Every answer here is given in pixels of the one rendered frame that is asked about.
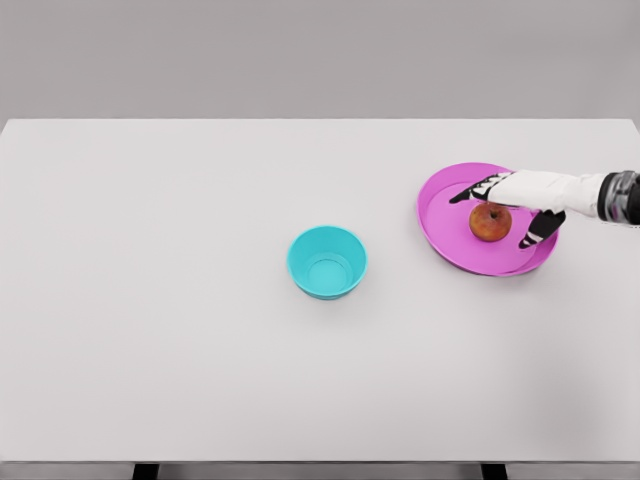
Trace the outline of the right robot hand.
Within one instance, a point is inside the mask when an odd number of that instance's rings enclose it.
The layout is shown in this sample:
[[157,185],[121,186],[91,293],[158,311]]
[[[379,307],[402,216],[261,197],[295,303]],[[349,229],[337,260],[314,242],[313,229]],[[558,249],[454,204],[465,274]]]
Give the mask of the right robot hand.
[[590,210],[590,201],[583,202],[576,178],[540,171],[492,174],[459,192],[449,203],[470,199],[537,211],[519,242],[520,249],[535,246],[555,233],[566,219],[566,210],[580,211],[584,206]]

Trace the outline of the red apple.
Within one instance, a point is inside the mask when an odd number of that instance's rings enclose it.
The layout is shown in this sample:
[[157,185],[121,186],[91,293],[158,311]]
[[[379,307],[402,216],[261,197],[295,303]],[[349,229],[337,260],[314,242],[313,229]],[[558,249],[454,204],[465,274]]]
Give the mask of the red apple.
[[468,225],[471,233],[481,241],[497,242],[509,234],[512,216],[505,206],[480,203],[471,210]]

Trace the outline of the pink plate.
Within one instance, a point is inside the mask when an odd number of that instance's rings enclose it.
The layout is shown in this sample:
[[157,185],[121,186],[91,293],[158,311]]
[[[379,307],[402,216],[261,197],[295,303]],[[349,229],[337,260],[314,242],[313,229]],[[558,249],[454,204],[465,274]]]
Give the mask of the pink plate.
[[422,186],[416,201],[419,225],[432,248],[456,267],[474,274],[507,277],[532,271],[552,255],[558,233],[530,248],[519,247],[535,216],[533,211],[513,209],[509,234],[497,242],[484,242],[468,225],[478,201],[449,202],[474,183],[506,170],[490,163],[459,163],[435,172]]

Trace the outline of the blue bowl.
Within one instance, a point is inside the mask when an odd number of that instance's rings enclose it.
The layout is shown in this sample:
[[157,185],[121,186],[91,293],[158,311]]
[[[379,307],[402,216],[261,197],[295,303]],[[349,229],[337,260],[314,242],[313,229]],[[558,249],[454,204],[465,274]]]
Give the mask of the blue bowl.
[[287,270],[295,285],[320,300],[348,295],[364,278],[368,263],[362,240],[335,225],[314,226],[301,232],[286,255]]

